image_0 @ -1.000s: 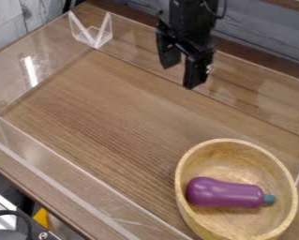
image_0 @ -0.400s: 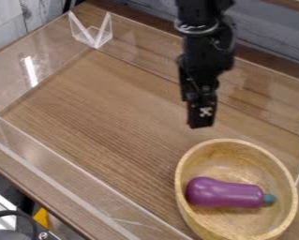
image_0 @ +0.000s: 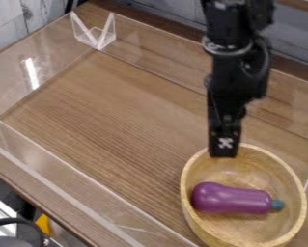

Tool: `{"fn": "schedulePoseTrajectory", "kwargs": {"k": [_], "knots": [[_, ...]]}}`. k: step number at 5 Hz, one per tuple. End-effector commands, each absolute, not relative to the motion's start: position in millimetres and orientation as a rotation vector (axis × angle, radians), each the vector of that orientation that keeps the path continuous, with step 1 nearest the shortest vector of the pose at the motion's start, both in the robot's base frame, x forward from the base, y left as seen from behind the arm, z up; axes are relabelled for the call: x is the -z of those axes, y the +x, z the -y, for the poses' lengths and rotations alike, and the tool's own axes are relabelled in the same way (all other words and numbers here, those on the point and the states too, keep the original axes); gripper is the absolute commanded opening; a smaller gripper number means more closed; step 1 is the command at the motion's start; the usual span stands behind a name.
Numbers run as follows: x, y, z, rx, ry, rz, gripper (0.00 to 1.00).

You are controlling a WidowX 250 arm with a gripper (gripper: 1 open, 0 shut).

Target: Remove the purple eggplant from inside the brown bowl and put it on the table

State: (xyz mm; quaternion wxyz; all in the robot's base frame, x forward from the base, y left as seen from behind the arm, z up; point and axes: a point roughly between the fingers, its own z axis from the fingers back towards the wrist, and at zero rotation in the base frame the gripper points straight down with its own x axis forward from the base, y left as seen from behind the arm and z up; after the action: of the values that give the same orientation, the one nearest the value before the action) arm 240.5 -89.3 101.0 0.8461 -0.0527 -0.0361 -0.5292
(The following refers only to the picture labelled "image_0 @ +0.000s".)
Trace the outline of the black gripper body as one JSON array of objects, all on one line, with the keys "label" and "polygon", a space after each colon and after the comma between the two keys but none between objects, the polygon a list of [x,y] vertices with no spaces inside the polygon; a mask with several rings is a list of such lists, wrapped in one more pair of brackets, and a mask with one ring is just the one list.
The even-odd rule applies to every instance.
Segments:
[{"label": "black gripper body", "polygon": [[212,55],[212,72],[205,78],[209,124],[239,124],[247,105],[265,97],[269,41],[253,36],[244,47],[223,46],[203,37],[203,48]]}]

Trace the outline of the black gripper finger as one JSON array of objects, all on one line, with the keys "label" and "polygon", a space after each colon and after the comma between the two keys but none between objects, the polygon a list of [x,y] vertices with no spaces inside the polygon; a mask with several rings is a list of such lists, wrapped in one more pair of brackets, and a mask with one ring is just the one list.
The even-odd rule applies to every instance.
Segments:
[{"label": "black gripper finger", "polygon": [[208,127],[211,157],[237,155],[241,136],[243,108],[227,96],[215,96],[208,92]]}]

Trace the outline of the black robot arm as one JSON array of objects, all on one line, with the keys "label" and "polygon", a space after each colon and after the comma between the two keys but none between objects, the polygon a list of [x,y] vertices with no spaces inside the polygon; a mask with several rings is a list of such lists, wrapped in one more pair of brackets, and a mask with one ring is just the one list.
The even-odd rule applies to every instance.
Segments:
[{"label": "black robot arm", "polygon": [[265,97],[271,45],[261,31],[273,23],[273,0],[200,0],[207,32],[203,48],[212,56],[205,77],[208,152],[237,155],[247,105]]}]

